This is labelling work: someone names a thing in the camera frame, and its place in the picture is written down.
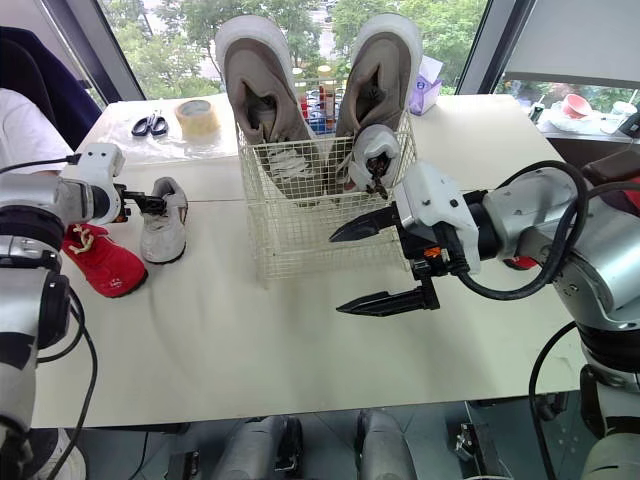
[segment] chair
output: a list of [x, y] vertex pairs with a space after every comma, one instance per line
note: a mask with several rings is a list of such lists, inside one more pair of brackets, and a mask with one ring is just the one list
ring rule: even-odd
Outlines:
[[0, 87], [35, 103], [73, 150], [101, 113], [74, 75], [29, 30], [0, 27]]

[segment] red bowl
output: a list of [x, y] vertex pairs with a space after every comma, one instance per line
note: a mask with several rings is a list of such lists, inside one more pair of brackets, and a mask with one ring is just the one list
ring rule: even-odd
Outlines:
[[571, 118], [583, 118], [593, 113], [593, 109], [586, 99], [580, 95], [570, 93], [562, 101], [562, 113]]

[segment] tape roll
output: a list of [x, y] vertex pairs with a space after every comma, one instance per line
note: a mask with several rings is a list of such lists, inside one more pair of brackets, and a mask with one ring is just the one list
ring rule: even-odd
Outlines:
[[211, 104], [206, 100], [189, 100], [178, 105], [176, 117], [184, 136], [201, 137], [213, 133], [220, 126]]

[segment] white cloth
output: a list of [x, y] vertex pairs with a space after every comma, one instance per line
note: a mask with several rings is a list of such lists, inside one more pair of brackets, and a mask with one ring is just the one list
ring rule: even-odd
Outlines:
[[[72, 153], [38, 107], [23, 95], [0, 88], [0, 168], [17, 163], [55, 160]], [[39, 165], [15, 172], [62, 170], [64, 166], [65, 163]]]

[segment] black scissors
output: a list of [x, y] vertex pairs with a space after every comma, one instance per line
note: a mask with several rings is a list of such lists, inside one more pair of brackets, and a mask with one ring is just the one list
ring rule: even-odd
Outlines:
[[158, 135], [164, 135], [167, 133], [169, 125], [163, 116], [160, 115], [160, 111], [154, 111], [148, 117], [143, 117], [136, 122], [131, 129], [131, 135], [136, 137], [144, 137], [147, 133], [151, 132], [151, 135], [157, 137]]

